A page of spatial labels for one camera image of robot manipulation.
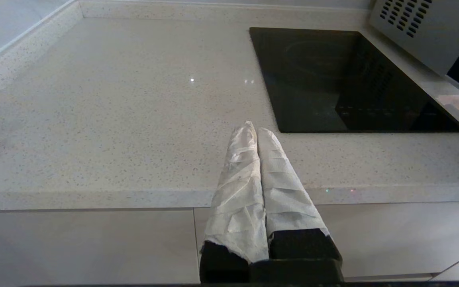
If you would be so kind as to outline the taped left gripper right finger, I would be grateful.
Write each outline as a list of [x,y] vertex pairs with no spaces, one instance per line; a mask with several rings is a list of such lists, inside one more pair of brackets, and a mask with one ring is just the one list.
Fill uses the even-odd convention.
[[270,257],[342,261],[328,227],[278,138],[270,130],[260,128],[257,147]]

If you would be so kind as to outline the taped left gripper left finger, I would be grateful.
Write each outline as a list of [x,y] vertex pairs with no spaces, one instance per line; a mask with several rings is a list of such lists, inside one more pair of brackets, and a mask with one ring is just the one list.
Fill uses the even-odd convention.
[[249,267],[269,259],[257,133],[246,121],[231,134],[212,198],[201,250],[202,283],[249,281]]

